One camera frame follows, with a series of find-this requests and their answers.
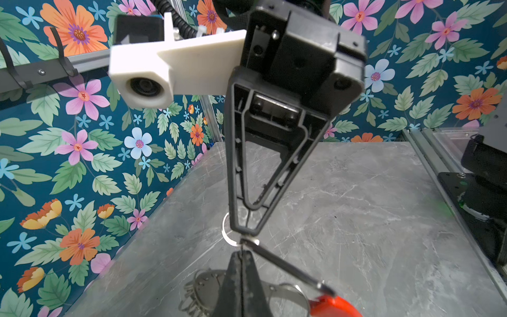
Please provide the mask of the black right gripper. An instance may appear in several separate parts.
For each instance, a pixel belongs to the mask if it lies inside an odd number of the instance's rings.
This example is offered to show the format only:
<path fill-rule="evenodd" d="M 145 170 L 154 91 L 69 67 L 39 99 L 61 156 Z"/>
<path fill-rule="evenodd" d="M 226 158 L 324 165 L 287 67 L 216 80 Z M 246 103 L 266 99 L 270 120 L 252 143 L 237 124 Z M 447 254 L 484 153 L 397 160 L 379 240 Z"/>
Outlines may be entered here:
<path fill-rule="evenodd" d="M 254 1 L 241 66 L 228 80 L 224 111 L 231 229 L 258 235 L 336 117 L 364 91 L 365 37 L 339 26 L 329 1 Z M 254 91 L 256 75 L 299 96 L 304 106 Z M 279 155 L 250 199 L 247 144 Z"/>

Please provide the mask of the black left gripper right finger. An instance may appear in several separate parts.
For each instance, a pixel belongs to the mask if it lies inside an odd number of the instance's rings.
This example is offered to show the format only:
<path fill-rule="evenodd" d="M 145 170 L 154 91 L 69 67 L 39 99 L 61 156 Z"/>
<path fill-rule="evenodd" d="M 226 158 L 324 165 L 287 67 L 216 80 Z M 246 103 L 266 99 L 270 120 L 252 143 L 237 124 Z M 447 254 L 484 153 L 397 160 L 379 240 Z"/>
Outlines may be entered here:
<path fill-rule="evenodd" d="M 250 251 L 241 251 L 241 308 L 245 317 L 273 316 Z"/>

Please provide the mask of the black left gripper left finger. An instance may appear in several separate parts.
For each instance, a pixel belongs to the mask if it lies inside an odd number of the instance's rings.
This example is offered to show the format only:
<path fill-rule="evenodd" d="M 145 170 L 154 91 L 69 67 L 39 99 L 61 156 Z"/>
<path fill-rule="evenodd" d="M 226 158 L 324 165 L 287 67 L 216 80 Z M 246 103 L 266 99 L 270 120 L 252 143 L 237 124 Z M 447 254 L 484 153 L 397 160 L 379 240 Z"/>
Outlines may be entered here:
<path fill-rule="evenodd" d="M 212 317 L 243 316 L 242 252 L 233 252 Z"/>

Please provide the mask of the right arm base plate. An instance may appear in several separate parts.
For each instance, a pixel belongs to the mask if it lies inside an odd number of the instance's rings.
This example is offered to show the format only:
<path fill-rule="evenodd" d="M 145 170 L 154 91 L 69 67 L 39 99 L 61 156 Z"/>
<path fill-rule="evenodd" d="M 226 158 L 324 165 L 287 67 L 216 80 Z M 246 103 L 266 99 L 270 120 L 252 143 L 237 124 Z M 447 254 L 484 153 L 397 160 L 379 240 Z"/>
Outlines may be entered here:
<path fill-rule="evenodd" d="M 470 173 L 439 173 L 438 181 L 484 255 L 506 265 L 506 189 Z"/>

